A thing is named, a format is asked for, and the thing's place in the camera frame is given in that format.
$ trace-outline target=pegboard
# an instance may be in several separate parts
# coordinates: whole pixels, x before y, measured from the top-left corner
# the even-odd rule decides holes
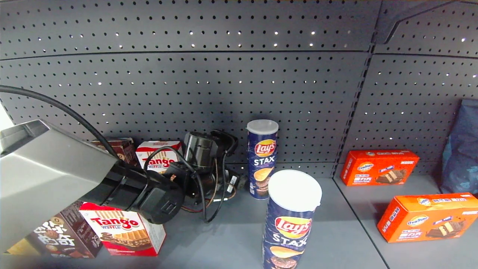
[[[1,4],[0,57],[367,51],[380,1],[29,0]]]
[[[385,1],[388,7],[382,8],[380,17],[389,16],[388,10],[393,12],[396,4]],[[386,43],[377,44],[374,52],[478,57],[478,2],[428,1],[426,5],[437,7],[398,20]],[[386,34],[385,28],[379,30],[379,35]]]
[[[478,59],[374,55],[340,161],[352,149],[407,148],[440,160],[461,99],[478,94]]]
[[[118,53],[0,62],[0,83],[69,105],[105,136],[183,139],[224,129],[246,162],[250,120],[279,123],[278,162],[335,162],[361,81],[364,52]],[[43,118],[92,138],[63,112],[2,94],[15,123]]]

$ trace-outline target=brown snack box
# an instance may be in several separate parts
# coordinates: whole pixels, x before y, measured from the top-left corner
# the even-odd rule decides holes
[[[4,254],[39,256],[41,254],[41,249],[34,246],[30,240],[30,235],[27,235],[24,239],[20,240],[17,244],[5,251]]]
[[[82,204],[83,202],[76,201],[63,209],[30,233],[26,240],[34,248],[42,249],[42,252],[53,257],[96,257],[102,243],[78,211]]]
[[[109,138],[108,142],[111,144],[120,159],[134,166],[139,165],[132,138]],[[91,141],[91,143],[105,149],[105,147],[97,140]]]

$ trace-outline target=chocolate wafer image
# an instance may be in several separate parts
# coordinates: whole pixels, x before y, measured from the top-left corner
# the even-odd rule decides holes
[[[427,237],[452,237],[459,233],[463,227],[465,226],[465,222],[455,222],[449,221],[445,224],[431,229],[426,236]]]
[[[130,250],[144,250],[152,247],[146,230],[114,235],[114,239],[111,242],[116,245],[125,246]]]
[[[110,234],[110,233],[104,232],[104,233],[101,233],[100,239],[103,240],[103,241],[111,241],[111,240],[113,240],[113,235]]]
[[[387,183],[387,184],[396,184],[403,180],[407,173],[407,170],[391,170],[388,173],[379,176],[375,182],[378,183]]]

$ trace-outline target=potato chip can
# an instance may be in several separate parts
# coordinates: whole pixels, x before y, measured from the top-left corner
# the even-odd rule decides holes
[[[271,120],[255,120],[247,124],[249,192],[258,199],[269,198],[269,179],[274,173],[279,125]]]
[[[282,170],[269,180],[269,195],[262,237],[262,267],[294,269],[305,251],[322,189],[306,173]]]

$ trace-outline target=waffle image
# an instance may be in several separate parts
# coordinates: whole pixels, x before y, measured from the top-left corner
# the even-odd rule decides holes
[[[146,230],[131,231],[114,235],[112,243],[125,246],[130,250],[143,250],[152,247]]]

